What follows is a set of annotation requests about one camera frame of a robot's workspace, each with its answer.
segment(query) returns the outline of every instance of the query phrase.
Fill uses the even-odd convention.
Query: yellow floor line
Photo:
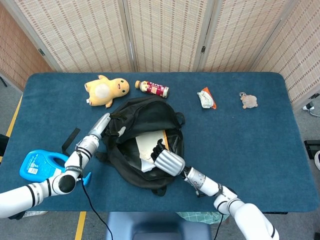
[[[10,123],[9,128],[8,128],[8,131],[6,132],[6,136],[8,136],[8,137],[11,136],[12,129],[14,128],[14,125],[15,125],[15,122],[16,122],[16,118],[17,118],[17,115],[18,115],[18,112],[19,112],[20,104],[21,104],[21,99],[22,99],[22,96],[20,97],[20,101],[18,103],[18,106],[16,106],[15,112],[13,114],[13,117],[11,119],[11,123]]]
[[[80,212],[78,226],[76,228],[74,240],[81,240],[82,239],[82,233],[84,231],[86,214],[87,214],[86,211],[81,211]]]

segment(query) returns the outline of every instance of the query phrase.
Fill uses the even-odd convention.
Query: woven panel
[[[320,84],[320,0],[297,3],[254,71],[282,74],[292,104]]]
[[[30,75],[51,71],[38,50],[0,3],[0,72],[23,91]]]
[[[15,0],[64,72],[129,72],[117,0]]]
[[[208,0],[128,0],[139,72],[192,71]]]
[[[248,71],[289,0],[223,0],[206,72]]]

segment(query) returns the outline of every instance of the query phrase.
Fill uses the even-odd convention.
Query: gray floor
[[[0,133],[7,132],[20,96],[21,94],[13,87],[4,88],[0,83]],[[315,112],[320,114],[320,97],[313,103],[316,108],[319,108]],[[302,110],[296,112],[295,117],[302,140],[320,139],[320,117],[312,117]],[[320,192],[320,171],[317,170],[313,161],[309,160],[309,163],[317,189]],[[101,216],[106,219],[107,214],[101,213]],[[78,218],[79,212],[49,212],[42,216],[27,217],[19,221],[0,219],[0,239],[71,240],[75,238]],[[268,214],[267,218],[277,228],[282,240],[313,240],[314,233],[320,232],[320,208],[308,213]],[[213,236],[217,227],[217,224],[211,227]],[[93,212],[87,212],[82,239],[102,240],[104,238],[104,225]],[[217,237],[217,240],[244,239],[231,217],[221,225]]]

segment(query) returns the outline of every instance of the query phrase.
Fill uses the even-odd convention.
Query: blue table
[[[130,92],[109,109],[91,107],[84,83],[103,74],[124,78]],[[173,73],[39,73],[25,87],[20,110],[0,166],[0,192],[30,182],[19,176],[27,153],[34,149],[60,152],[75,127],[81,132],[74,149],[93,124],[129,98],[146,96],[136,80],[170,87],[167,102],[182,112],[186,124],[184,158],[213,180],[234,189],[263,212],[307,212],[317,208],[318,194],[281,75],[272,72]],[[217,109],[202,109],[197,96],[209,87]],[[239,93],[257,97],[258,107],[243,109]],[[101,142],[98,149],[105,152]],[[212,197],[197,198],[194,189],[177,178],[164,197],[124,181],[117,171],[92,158],[86,187],[97,211],[215,211]],[[50,197],[35,207],[47,211],[89,211],[78,184],[69,195]]]

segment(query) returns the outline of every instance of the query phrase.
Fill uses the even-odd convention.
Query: black backpack
[[[147,172],[141,171],[136,137],[146,132],[165,130],[169,150],[183,157],[184,143],[180,128],[185,123],[184,115],[175,112],[163,98],[154,95],[132,98],[110,117],[102,137],[107,153],[97,152],[95,156],[115,167],[129,183],[163,196],[167,185],[175,178],[157,167]],[[122,127],[126,130],[119,136],[118,131]]]

